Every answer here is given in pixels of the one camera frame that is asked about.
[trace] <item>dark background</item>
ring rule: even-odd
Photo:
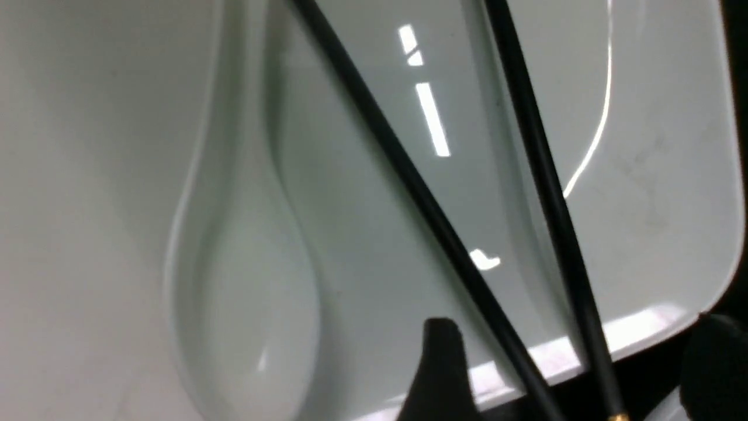
[[[722,0],[721,3],[738,122],[738,143],[745,174],[748,163],[748,144],[745,142],[748,136],[748,0]],[[745,185],[744,196],[748,197]],[[745,249],[732,284],[712,311],[748,324],[748,253]],[[690,329],[616,363],[616,372],[632,420],[643,420],[678,386],[683,350],[689,337]],[[588,374],[555,386],[554,392],[570,420],[605,419],[594,382]],[[527,398],[501,405],[486,411],[484,415],[487,421],[536,419]]]

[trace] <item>white ceramic spoon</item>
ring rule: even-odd
[[[164,299],[174,357],[209,421],[293,419],[310,385],[319,299],[272,163],[260,95],[264,1],[218,6],[199,138],[171,229]]]

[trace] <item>black chopstick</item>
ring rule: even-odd
[[[551,388],[491,293],[491,289],[486,285],[465,249],[465,245],[405,152],[392,126],[377,105],[374,96],[325,15],[314,0],[291,1],[454,266],[486,324],[512,362],[527,393],[535,400],[539,412],[548,421],[563,421],[565,417],[553,397]]]
[[[509,5],[506,0],[484,0],[494,31],[499,56],[514,104],[515,114],[524,142],[535,186],[551,233],[557,261],[582,336],[587,360],[602,394],[609,420],[628,419],[621,397],[613,361],[603,334],[600,314],[589,284],[582,251],[574,233],[566,207],[551,148],[545,136],[540,111],[533,92],[530,75],[522,55]]]

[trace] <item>black object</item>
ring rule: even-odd
[[[395,173],[398,174],[444,253],[454,266],[462,284],[475,302],[486,324],[512,362],[515,371],[527,389],[527,393],[533,397],[539,411],[545,415],[545,419],[549,421],[564,420],[565,417],[551,393],[551,388],[499,306],[491,289],[486,285],[485,280],[475,267],[452,224],[450,224],[447,216],[441,210],[415,165],[403,149],[392,126],[377,105],[374,96],[325,15],[314,0],[292,0],[292,3],[319,48],[328,58],[333,71],[348,91],[361,117],[372,131]]]
[[[694,421],[748,420],[748,333],[724,315],[703,315],[683,355],[681,403]]]
[[[613,361],[506,0],[485,0],[527,159],[590,369],[610,417],[625,415]]]
[[[397,421],[482,421],[473,403],[462,335],[448,318],[423,324],[418,370]]]

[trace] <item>white surface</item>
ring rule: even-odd
[[[0,1],[0,414],[198,421],[160,291],[212,6]]]
[[[644,421],[689,421],[686,410],[681,406],[680,388],[676,387],[644,419]]]
[[[484,274],[543,372],[578,373],[476,3],[320,3],[465,243],[500,259]],[[434,315],[462,328],[482,405],[519,396],[345,94],[272,4],[267,130],[322,301],[303,418],[392,419]],[[580,174],[569,205],[619,358],[709,307],[742,247],[718,5],[511,6],[561,178]],[[206,100],[210,26],[201,1],[0,1],[0,414],[198,419],[168,361],[159,269]]]
[[[264,15],[254,4],[250,19]],[[263,20],[244,13],[230,1],[219,15],[220,54],[169,239],[164,302],[180,376],[208,420],[285,421],[314,373],[319,298],[257,123],[262,56],[242,51],[260,49],[264,38],[244,28]]]

